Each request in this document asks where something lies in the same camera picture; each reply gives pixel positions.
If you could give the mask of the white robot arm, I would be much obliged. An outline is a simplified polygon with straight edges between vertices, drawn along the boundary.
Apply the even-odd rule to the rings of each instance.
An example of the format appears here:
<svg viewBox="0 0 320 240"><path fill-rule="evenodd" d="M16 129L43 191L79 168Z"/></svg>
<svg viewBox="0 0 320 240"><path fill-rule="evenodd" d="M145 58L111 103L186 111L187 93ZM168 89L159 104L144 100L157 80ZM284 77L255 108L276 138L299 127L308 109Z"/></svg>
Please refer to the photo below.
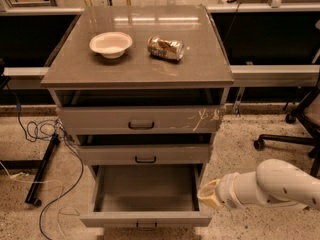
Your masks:
<svg viewBox="0 0 320 240"><path fill-rule="evenodd" d="M320 180L278 159L260 163L255 171L230 173L201 187L198 199L211 208L242 209L312 207L320 209Z"/></svg>

